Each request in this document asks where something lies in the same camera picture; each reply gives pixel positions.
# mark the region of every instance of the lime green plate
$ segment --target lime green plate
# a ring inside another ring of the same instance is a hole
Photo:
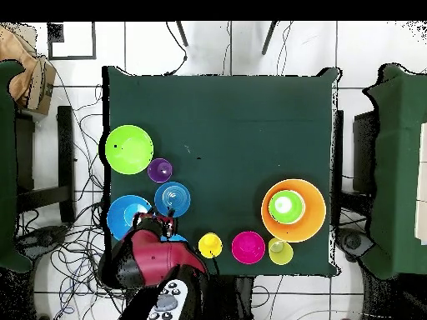
[[[153,142],[142,128],[122,125],[108,135],[105,156],[116,172],[136,174],[150,164],[153,158]]]

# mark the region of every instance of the pink cup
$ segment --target pink cup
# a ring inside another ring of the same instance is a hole
[[[265,243],[259,234],[252,231],[239,233],[231,243],[231,253],[241,263],[250,265],[263,258]]]

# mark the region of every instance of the blue bowl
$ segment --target blue bowl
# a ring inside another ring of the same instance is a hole
[[[190,193],[179,182],[166,182],[162,184],[154,195],[154,203],[157,210],[164,216],[168,216],[170,208],[175,210],[173,216],[183,216],[190,207]]]
[[[162,242],[167,242],[168,239],[165,236],[160,236],[160,240]],[[187,239],[185,239],[183,236],[180,236],[179,234],[174,234],[170,239],[170,242],[187,242]]]
[[[107,225],[113,236],[120,240],[132,227],[135,213],[146,213],[150,203],[136,195],[125,195],[114,200],[107,213]]]

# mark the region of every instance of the bowl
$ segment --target bowl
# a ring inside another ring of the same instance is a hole
[[[198,250],[207,258],[217,257],[223,250],[221,238],[215,233],[206,233],[198,240]]]
[[[297,192],[305,203],[304,215],[298,222],[282,224],[271,217],[269,202],[274,194],[282,190]],[[276,238],[286,242],[303,242],[314,236],[322,227],[326,217],[326,204],[320,191],[310,182],[302,179],[286,179],[274,184],[265,194],[261,205],[264,226]]]
[[[269,212],[278,223],[296,223],[304,215],[305,202],[293,190],[282,190],[273,195],[269,202]]]
[[[288,242],[275,237],[269,241],[269,256],[273,263],[286,265],[292,260],[294,250]]]
[[[234,237],[231,243],[231,253],[237,261],[243,264],[254,264],[263,258],[265,243],[256,232],[245,231]]]
[[[164,158],[155,158],[148,165],[148,176],[156,183],[167,182],[172,175],[172,164]]]

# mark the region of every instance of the cup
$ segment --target cup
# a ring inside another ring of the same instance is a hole
[[[148,165],[148,176],[156,183],[164,183],[172,175],[172,164],[164,158],[155,158]]]
[[[288,242],[278,238],[272,238],[269,241],[269,256],[273,263],[285,265],[292,260],[294,250]]]
[[[293,190],[277,192],[269,202],[269,213],[278,223],[296,223],[304,215],[304,211],[303,198]]]
[[[206,233],[198,241],[198,250],[207,258],[217,257],[223,250],[221,239],[212,232]]]
[[[253,264],[263,258],[265,243],[256,232],[245,231],[234,237],[231,243],[231,253],[237,261],[243,264]]]

